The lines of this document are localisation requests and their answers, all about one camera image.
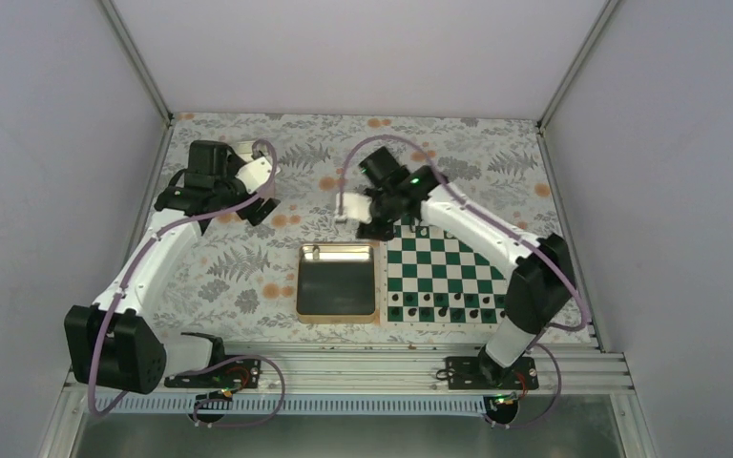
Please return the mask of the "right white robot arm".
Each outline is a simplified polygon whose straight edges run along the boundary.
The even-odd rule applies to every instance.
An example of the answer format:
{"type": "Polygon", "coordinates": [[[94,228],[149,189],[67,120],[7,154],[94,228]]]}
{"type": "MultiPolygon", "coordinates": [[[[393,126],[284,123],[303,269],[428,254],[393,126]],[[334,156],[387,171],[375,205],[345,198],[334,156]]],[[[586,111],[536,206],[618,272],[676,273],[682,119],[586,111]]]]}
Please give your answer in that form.
{"type": "Polygon", "coordinates": [[[432,165],[412,172],[382,147],[359,164],[369,182],[361,193],[340,191],[338,219],[357,221],[360,239],[388,241],[394,223],[412,217],[466,243],[506,280],[505,315],[480,348],[478,373],[491,388],[513,379],[515,364],[577,290],[567,242],[558,234],[538,237],[490,214],[432,165]]]}

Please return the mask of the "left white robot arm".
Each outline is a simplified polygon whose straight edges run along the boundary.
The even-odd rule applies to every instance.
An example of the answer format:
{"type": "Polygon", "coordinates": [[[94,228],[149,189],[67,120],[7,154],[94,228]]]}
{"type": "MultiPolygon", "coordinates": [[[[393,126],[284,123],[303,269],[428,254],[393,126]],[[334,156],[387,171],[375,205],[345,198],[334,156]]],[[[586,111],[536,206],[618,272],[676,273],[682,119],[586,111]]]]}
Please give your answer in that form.
{"type": "Polygon", "coordinates": [[[278,200],[268,196],[280,167],[273,145],[195,140],[187,164],[154,202],[144,236],[110,285],[89,305],[75,305],[64,328],[75,379],[92,387],[148,394],[164,379],[190,373],[219,384],[227,373],[217,337],[162,331],[151,318],[185,255],[219,216],[256,226],[278,200]]]}

